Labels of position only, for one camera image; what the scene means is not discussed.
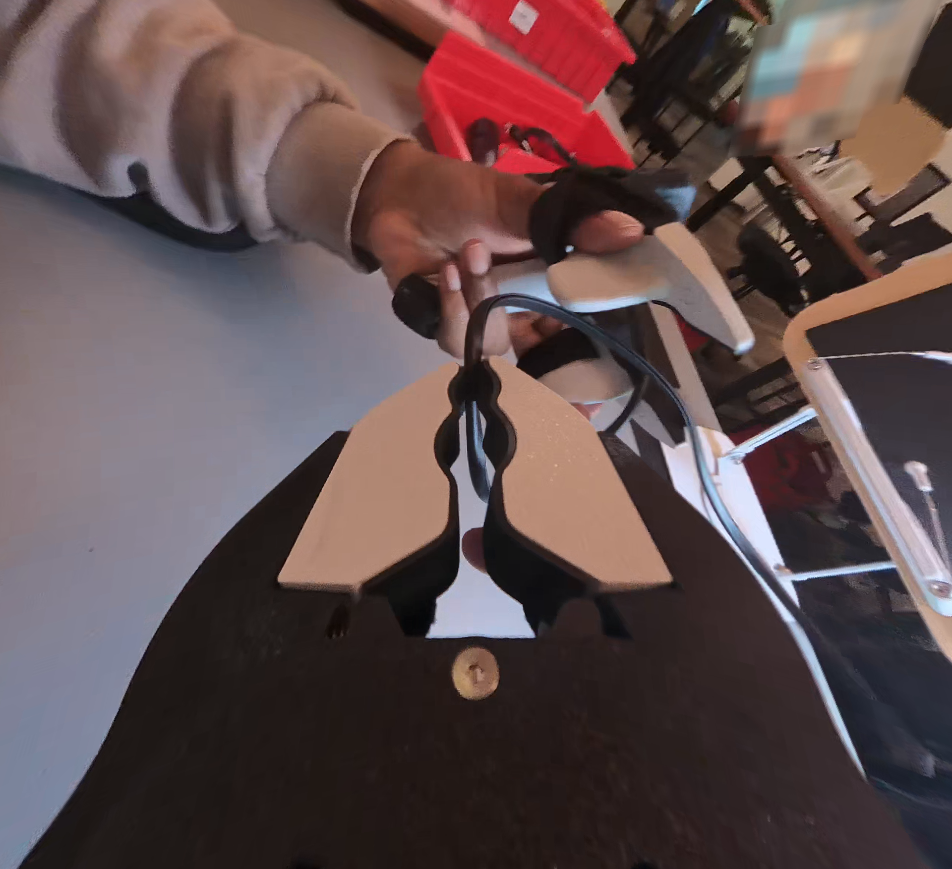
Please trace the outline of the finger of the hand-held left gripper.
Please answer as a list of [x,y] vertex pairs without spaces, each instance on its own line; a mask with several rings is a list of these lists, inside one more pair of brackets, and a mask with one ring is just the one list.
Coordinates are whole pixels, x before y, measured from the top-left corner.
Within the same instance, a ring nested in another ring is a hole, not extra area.
[[[635,324],[640,330],[642,352],[677,389],[694,422],[722,432],[676,314],[660,304],[643,304],[635,308]],[[661,445],[677,447],[684,442],[679,416],[671,401],[652,386],[634,411],[635,442],[641,445],[651,438]]]

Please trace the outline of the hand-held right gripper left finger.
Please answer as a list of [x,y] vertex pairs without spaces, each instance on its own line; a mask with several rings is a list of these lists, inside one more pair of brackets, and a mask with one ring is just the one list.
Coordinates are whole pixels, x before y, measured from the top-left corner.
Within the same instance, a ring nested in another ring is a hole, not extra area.
[[444,364],[392,394],[345,436],[278,573],[279,586],[385,599],[423,637],[459,570],[459,410]]

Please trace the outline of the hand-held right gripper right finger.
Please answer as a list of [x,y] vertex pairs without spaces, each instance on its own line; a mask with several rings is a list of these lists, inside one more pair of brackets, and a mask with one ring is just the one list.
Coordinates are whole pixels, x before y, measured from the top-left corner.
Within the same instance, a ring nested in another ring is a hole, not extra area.
[[480,363],[487,574],[534,633],[590,606],[605,637],[630,637],[616,596],[673,577],[599,432],[501,357]]

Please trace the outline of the red open-front bin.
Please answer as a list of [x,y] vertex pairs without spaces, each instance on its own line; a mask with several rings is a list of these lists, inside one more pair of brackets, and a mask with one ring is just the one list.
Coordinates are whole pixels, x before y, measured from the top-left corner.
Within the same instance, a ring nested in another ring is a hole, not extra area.
[[573,163],[632,170],[601,114],[549,79],[448,34],[418,85],[434,149],[464,162],[495,155],[500,173],[542,175]]

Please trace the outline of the person's left forearm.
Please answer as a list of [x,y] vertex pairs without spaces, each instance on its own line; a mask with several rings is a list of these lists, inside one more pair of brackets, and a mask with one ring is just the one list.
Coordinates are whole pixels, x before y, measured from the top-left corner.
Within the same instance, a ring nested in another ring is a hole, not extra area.
[[310,56],[211,0],[1,0],[2,167],[253,243],[381,263],[355,233],[378,159],[406,138]]

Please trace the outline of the person's left hand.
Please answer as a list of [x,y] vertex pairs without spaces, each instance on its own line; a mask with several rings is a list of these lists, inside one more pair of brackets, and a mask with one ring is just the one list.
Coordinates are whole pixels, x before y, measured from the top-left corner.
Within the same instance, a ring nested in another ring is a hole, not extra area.
[[434,279],[436,343],[463,357],[470,314],[497,291],[493,266],[530,255],[530,213],[544,186],[428,152],[400,140],[373,161],[351,216],[351,247],[395,290]]

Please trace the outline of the red bag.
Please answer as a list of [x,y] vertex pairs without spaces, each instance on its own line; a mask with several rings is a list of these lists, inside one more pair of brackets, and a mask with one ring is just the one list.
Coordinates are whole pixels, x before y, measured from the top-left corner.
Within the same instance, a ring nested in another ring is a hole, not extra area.
[[766,512],[831,504],[835,456],[826,444],[788,432],[747,454],[743,466]]

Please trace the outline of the black office chair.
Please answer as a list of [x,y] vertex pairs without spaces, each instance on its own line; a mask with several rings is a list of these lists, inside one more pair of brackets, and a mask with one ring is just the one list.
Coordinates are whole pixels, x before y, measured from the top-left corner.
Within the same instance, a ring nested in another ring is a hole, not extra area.
[[732,289],[736,301],[757,292],[789,318],[804,308],[800,274],[791,257],[769,233],[755,223],[748,223],[738,234],[736,248],[741,263],[725,274],[729,281],[742,281],[739,288]]

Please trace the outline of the wooden top office desk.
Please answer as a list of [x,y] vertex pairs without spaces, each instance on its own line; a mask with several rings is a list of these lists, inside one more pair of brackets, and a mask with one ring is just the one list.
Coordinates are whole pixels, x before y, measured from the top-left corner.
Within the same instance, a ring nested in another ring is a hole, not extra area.
[[692,220],[699,228],[753,186],[810,270],[828,287],[848,290],[884,277],[859,244],[854,221],[795,160],[774,155],[740,157],[739,163],[740,174],[694,212]]

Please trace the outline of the beige board panel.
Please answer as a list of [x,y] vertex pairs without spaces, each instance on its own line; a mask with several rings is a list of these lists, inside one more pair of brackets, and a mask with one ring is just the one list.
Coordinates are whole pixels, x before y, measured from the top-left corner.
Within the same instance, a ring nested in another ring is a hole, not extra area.
[[891,196],[938,155],[948,127],[926,109],[903,96],[898,102],[876,104],[865,114],[854,136],[840,142],[840,153],[859,163],[868,185],[880,196]]

